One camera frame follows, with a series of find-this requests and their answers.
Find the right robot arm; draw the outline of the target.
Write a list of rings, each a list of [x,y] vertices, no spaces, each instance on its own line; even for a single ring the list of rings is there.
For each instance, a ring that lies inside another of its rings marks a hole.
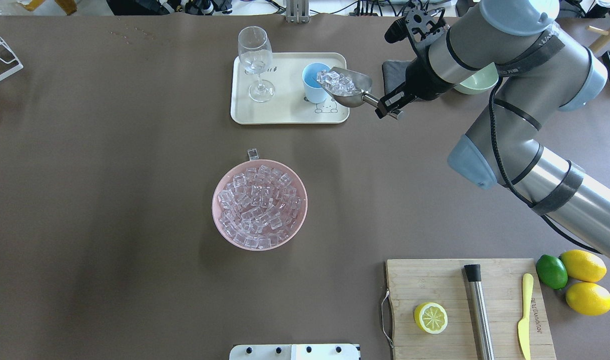
[[[482,189],[499,184],[548,224],[557,223],[610,259],[610,189],[536,141],[558,111],[579,109],[602,91],[605,66],[556,23],[556,0],[481,0],[453,26],[410,10],[385,33],[408,40],[415,59],[405,80],[376,104],[398,116],[414,100],[430,101],[493,65],[488,100],[447,162]]]

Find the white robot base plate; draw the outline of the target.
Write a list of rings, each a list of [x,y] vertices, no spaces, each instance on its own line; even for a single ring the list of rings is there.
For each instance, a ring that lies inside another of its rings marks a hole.
[[[358,344],[239,344],[232,347],[230,360],[360,360]]]

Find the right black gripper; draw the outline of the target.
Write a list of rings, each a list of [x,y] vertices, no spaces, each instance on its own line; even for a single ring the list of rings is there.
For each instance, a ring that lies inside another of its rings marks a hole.
[[[405,39],[415,52],[406,71],[406,81],[393,91],[385,94],[377,103],[375,112],[379,119],[386,116],[398,119],[400,109],[415,100],[431,101],[455,87],[442,79],[431,67],[430,47],[442,35],[447,34],[449,25],[443,19],[445,9],[411,9],[405,17],[398,18],[390,25],[384,38],[390,43]]]

